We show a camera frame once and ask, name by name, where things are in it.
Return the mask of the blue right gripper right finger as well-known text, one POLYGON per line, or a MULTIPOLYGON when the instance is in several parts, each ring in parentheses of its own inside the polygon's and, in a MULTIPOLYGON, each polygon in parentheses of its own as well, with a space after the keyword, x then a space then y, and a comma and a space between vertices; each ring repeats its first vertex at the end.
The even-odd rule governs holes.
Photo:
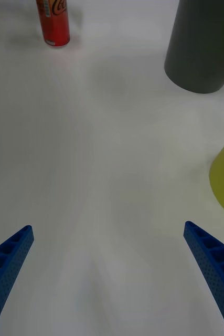
POLYGON ((224 244, 191 221, 184 238, 224 319, 224 244))

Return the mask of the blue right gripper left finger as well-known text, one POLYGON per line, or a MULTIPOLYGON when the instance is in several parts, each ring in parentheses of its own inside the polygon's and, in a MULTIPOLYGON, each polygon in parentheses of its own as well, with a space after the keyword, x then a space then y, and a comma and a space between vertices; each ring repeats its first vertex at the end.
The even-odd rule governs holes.
POLYGON ((27 225, 0 244, 0 315, 33 242, 27 225))

